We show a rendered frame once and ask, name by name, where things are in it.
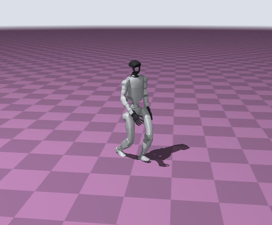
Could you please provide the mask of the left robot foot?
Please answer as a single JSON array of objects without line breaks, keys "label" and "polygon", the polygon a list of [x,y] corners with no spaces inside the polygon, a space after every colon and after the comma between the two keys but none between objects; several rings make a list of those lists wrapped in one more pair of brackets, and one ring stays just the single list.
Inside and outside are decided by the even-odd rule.
[{"label": "left robot foot", "polygon": [[142,160],[142,161],[149,161],[150,159],[147,158],[145,155],[141,156],[140,155],[138,156],[138,159]]}]

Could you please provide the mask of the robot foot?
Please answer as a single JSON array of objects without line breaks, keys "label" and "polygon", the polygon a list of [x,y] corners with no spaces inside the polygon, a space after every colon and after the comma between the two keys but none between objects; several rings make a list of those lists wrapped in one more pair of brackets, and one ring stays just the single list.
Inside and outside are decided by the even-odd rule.
[{"label": "robot foot", "polygon": [[118,147],[115,148],[115,151],[119,154],[119,156],[126,157],[126,154],[122,150],[118,149]]},{"label": "robot foot", "polygon": [[140,155],[138,156],[138,159],[142,160],[142,161],[149,161],[150,159],[147,158],[145,155],[141,156]]}]

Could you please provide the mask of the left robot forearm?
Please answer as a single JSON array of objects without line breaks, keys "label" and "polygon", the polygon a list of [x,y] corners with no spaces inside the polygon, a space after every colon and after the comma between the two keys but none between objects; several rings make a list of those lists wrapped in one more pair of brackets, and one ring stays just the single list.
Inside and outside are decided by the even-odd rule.
[{"label": "left robot forearm", "polygon": [[[145,108],[146,108],[147,106],[149,106],[148,95],[143,96],[143,100],[144,100],[144,106],[145,106]],[[150,108],[150,107],[149,107],[149,108]]]}]

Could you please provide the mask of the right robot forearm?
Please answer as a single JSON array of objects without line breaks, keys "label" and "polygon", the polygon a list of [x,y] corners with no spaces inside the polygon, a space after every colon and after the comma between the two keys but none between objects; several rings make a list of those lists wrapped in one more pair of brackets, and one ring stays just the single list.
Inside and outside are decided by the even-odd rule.
[{"label": "right robot forearm", "polygon": [[132,115],[133,113],[133,108],[129,105],[129,102],[126,101],[125,97],[121,97],[121,102],[122,105],[126,108],[126,110]]}]

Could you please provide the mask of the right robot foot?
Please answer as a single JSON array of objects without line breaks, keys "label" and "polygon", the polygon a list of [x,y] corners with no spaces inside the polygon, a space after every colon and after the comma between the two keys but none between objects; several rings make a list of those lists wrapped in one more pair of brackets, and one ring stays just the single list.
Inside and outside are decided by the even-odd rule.
[{"label": "right robot foot", "polygon": [[118,149],[118,147],[115,148],[115,151],[119,154],[119,156],[126,157],[126,154],[122,150]]}]

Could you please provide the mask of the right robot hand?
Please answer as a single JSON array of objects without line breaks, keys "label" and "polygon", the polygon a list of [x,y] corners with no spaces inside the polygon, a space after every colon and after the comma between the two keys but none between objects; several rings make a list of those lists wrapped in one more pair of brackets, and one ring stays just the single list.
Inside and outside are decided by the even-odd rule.
[{"label": "right robot hand", "polygon": [[[135,123],[139,126],[139,125],[141,125],[141,124],[143,124],[142,122],[144,122],[143,120],[141,120],[140,118],[139,118],[139,116],[140,115],[138,115],[138,114],[136,114],[136,112],[133,110],[133,113],[132,113],[132,115],[131,115],[132,117],[133,117],[133,120],[135,121]],[[142,116],[140,116],[140,117],[142,117]],[[139,121],[140,120],[140,121]],[[141,122],[142,121],[142,122]],[[140,124],[140,123],[141,124]]]}]

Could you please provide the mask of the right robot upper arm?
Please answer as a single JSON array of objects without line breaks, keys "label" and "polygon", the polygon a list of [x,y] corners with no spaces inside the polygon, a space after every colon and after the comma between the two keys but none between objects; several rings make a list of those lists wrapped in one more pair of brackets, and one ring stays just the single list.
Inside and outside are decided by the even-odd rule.
[{"label": "right robot upper arm", "polygon": [[[125,96],[127,94],[128,86],[130,85],[130,79],[125,79],[121,82],[122,88],[121,88],[121,97],[125,97],[126,101],[128,101],[128,98]],[[121,99],[120,97],[120,99]]]}]

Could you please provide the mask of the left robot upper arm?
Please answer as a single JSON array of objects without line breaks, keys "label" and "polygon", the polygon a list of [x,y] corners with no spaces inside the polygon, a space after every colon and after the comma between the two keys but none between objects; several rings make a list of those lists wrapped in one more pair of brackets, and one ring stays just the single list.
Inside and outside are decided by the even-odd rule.
[{"label": "left robot upper arm", "polygon": [[144,77],[144,94],[143,96],[147,95],[147,81],[148,81],[148,77],[142,75]]}]

